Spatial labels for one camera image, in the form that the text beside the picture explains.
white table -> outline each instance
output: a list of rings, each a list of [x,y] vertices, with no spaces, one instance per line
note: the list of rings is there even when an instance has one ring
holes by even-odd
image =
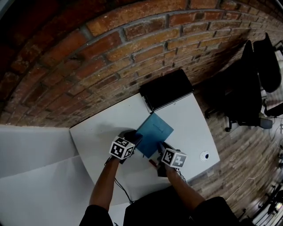
[[[182,175],[191,179],[219,161],[213,138],[193,94],[155,112],[174,131],[166,142],[188,155]],[[76,148],[92,181],[96,183],[109,157],[111,142],[120,132],[138,129],[149,116],[140,94],[92,116],[70,129]],[[200,154],[208,151],[207,161],[200,160]],[[142,153],[135,154],[120,165],[117,180],[132,200],[168,187],[167,178],[157,176],[156,169]],[[117,185],[111,205],[127,203],[124,191]]]

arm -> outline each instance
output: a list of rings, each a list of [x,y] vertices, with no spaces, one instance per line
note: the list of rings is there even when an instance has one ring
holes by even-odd
[[[114,179],[119,166],[120,159],[112,158],[106,163],[97,183],[92,191],[89,205],[97,205],[109,210],[113,196]]]
[[[193,211],[198,205],[205,201],[205,199],[192,189],[173,168],[166,165],[165,168],[170,183],[188,210]]]

sleeve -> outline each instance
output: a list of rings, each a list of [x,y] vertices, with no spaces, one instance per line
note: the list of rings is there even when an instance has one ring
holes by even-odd
[[[113,223],[106,209],[100,206],[91,205],[85,211],[80,226],[95,225],[113,226]]]
[[[239,221],[222,197],[215,197],[201,203],[192,214],[200,225],[236,226]]]

person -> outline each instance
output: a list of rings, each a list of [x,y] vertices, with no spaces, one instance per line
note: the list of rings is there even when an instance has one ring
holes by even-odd
[[[120,159],[110,158],[92,191],[80,226],[112,226],[108,214]],[[172,186],[135,201],[126,208],[124,226],[238,225],[222,197],[205,200],[175,171],[165,166]]]

wooden floor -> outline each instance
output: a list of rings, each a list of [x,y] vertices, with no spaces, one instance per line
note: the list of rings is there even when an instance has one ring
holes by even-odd
[[[194,95],[204,113],[209,107],[204,98],[205,93],[200,89]],[[277,158],[277,154],[282,151],[277,146],[281,139],[280,129],[277,129],[281,119],[274,120],[270,135],[268,130],[259,127],[236,124],[233,124],[231,132],[225,132],[228,120],[224,114],[219,112],[211,115],[207,124],[220,162],[192,179],[189,184],[206,199],[215,196],[222,196],[225,200],[229,198],[227,203],[237,217],[244,208],[247,210],[245,215],[252,217],[258,210],[258,204],[266,200],[264,194],[271,190],[271,184],[282,178]]]

